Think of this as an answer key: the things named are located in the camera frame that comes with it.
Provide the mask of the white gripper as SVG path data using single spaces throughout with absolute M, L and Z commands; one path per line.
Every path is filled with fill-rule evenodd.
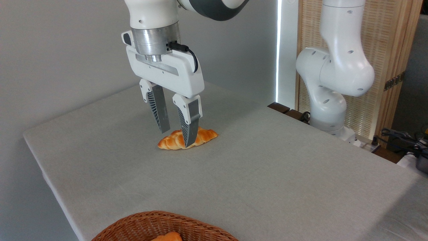
M 148 103 L 161 133 L 170 130 L 163 87 L 178 93 L 173 96 L 177 106 L 185 147 L 197 138 L 199 119 L 202 117 L 201 98 L 204 88 L 201 67 L 194 72 L 194 57 L 189 53 L 173 50 L 162 56 L 160 62 L 151 62 L 136 49 L 127 46 L 127 56 L 139 82 L 144 102 Z

